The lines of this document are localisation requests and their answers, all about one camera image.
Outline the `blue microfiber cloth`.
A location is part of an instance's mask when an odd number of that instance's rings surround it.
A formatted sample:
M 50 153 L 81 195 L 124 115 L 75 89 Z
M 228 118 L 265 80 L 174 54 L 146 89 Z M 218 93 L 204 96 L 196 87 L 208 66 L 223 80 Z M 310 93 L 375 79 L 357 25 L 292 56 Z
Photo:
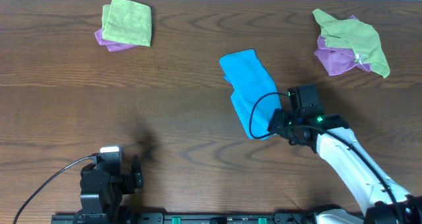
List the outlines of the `blue microfiber cloth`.
M 270 119 L 282 105 L 278 89 L 255 50 L 225 55 L 220 66 L 233 88 L 231 102 L 248 138 L 267 139 Z

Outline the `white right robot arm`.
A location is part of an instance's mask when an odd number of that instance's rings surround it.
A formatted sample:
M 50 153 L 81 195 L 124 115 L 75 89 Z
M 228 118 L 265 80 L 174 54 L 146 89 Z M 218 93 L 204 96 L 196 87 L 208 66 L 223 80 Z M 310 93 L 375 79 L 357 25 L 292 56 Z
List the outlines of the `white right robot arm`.
M 289 88 L 291 109 L 276 109 L 268 125 L 289 144 L 308 146 L 325 160 L 357 201 L 363 218 L 344 210 L 322 211 L 315 223 L 420 223 L 421 197 L 391 179 L 358 142 L 349 123 L 327 115 L 314 85 Z

